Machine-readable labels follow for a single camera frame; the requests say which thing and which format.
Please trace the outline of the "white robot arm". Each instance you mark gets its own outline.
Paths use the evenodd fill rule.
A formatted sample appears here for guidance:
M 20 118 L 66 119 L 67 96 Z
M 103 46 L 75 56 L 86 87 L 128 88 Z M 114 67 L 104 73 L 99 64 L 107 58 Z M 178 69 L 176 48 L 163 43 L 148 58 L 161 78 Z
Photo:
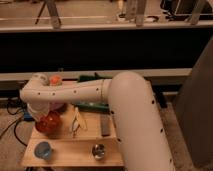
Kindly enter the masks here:
M 116 134 L 106 160 L 118 157 L 125 171 L 176 171 L 153 91 L 135 72 L 59 86 L 48 85 L 47 76 L 36 73 L 20 97 L 34 118 L 47 112 L 52 102 L 105 102 Z

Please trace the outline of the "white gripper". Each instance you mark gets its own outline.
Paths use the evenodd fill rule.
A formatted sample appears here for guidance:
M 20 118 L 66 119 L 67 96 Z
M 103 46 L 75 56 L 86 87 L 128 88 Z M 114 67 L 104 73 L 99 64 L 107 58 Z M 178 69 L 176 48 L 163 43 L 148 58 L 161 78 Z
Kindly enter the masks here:
M 50 111 L 50 105 L 45 102 L 41 103 L 28 103 L 27 110 L 29 114 L 39 122 L 42 117 L 45 117 Z

